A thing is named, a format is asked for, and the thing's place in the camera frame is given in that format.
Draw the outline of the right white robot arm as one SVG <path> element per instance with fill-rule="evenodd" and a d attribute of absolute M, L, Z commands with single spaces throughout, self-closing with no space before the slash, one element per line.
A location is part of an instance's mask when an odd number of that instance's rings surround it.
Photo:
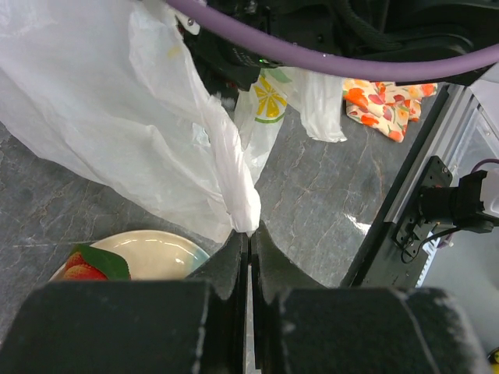
<path fill-rule="evenodd" d="M 248 26 L 300 47 L 383 62 L 453 58 L 498 42 L 496 1 L 209 1 Z M 181 27 L 210 94 L 237 97 L 281 63 L 208 30 Z"/>

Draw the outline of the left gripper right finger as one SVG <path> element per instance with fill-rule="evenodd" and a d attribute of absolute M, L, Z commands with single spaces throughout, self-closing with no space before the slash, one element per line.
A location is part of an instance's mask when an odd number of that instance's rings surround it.
<path fill-rule="evenodd" d="M 263 373 L 488 373 L 456 299 L 435 288 L 326 288 L 266 227 L 251 238 L 255 361 Z"/>

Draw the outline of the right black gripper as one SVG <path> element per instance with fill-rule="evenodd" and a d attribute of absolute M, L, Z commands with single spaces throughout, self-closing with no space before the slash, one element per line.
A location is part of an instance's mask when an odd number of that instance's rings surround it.
<path fill-rule="evenodd" d="M 261 69 L 273 68 L 271 60 L 204 29 L 198 35 L 184 31 L 183 41 L 209 92 L 248 91 Z"/>

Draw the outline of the red fake cherry bunch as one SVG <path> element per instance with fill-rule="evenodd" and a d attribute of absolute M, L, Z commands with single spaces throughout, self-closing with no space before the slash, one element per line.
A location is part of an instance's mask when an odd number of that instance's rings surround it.
<path fill-rule="evenodd" d="M 76 245 L 63 267 L 63 280 L 128 281 L 131 279 L 126 260 L 113 252 L 90 245 Z"/>

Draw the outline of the white plastic bag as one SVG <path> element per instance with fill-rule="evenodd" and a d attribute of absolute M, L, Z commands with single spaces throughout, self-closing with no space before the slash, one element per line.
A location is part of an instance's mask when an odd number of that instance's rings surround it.
<path fill-rule="evenodd" d="M 341 80 L 260 75 L 234 103 L 210 95 L 161 1 L 4 1 L 1 120 L 37 156 L 215 242 L 254 232 L 255 183 L 295 108 L 315 140 L 345 140 Z"/>

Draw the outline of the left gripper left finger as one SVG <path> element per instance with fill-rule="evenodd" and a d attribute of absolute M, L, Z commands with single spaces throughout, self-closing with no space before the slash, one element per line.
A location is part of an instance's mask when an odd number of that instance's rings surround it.
<path fill-rule="evenodd" d="M 248 244 L 232 233 L 183 280 L 46 284 L 20 307 L 2 372 L 244 372 Z"/>

